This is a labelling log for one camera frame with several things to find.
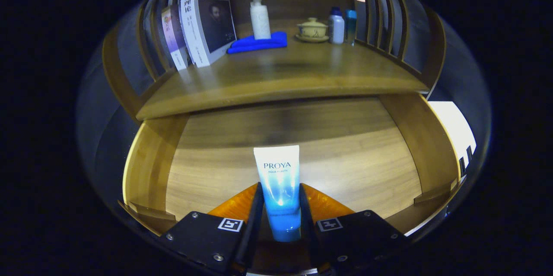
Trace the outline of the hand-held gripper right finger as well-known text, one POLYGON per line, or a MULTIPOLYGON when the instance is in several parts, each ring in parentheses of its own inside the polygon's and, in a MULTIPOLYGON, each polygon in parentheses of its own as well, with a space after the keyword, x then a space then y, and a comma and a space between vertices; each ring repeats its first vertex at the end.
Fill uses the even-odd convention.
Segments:
POLYGON ((409 244, 375 211, 354 212, 306 184, 299 199, 310 262, 318 274, 375 274, 409 244))

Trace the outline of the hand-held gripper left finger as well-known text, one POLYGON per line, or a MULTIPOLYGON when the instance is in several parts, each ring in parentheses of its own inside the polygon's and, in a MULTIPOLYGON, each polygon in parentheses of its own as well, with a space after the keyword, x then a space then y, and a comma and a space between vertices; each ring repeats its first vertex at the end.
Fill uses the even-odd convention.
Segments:
POLYGON ((253 262, 263 210, 257 182, 210 213, 188 213, 159 237, 159 244, 194 276, 244 276, 253 262))

